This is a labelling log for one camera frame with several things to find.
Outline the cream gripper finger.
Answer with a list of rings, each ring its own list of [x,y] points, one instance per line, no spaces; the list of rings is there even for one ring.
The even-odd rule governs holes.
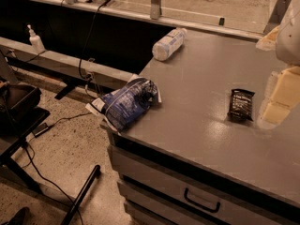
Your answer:
[[[278,31],[279,26],[276,26],[256,43],[256,48],[263,51],[273,51],[276,48]]]
[[[279,73],[273,71],[268,79],[262,102],[258,127],[279,126],[300,103],[300,67],[288,66]]]

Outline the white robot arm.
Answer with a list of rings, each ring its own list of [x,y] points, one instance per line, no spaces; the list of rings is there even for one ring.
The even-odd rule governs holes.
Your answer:
[[[279,126],[300,103],[300,0],[292,0],[280,24],[262,37],[256,48],[274,50],[287,67],[272,72],[264,92],[257,125],[263,129]]]

